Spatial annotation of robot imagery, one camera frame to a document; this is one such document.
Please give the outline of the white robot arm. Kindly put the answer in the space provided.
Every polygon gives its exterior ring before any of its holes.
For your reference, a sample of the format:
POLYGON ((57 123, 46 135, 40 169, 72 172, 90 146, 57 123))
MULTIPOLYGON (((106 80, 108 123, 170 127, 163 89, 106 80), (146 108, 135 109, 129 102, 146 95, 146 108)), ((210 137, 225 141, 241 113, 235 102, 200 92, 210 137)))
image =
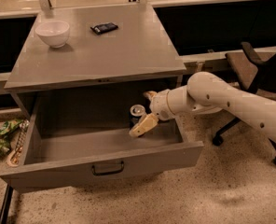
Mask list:
POLYGON ((222 109, 264 133, 276 143, 276 101, 242 91, 208 72, 198 72, 185 86, 160 92, 147 91, 151 112, 130 129, 138 137, 155 128, 161 120, 180 113, 205 114, 222 109))

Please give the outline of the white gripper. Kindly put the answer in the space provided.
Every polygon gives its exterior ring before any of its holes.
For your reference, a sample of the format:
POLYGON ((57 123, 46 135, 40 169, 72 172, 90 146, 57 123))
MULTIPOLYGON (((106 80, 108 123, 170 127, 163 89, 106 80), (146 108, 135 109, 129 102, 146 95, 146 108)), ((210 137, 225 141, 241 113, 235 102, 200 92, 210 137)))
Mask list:
POLYGON ((150 110, 152 113, 142 115, 139 121, 130 129, 131 137, 139 137, 155 128, 160 120, 171 118, 171 112, 168 107, 167 95, 169 90, 155 92, 145 91, 143 96, 150 101, 150 110))

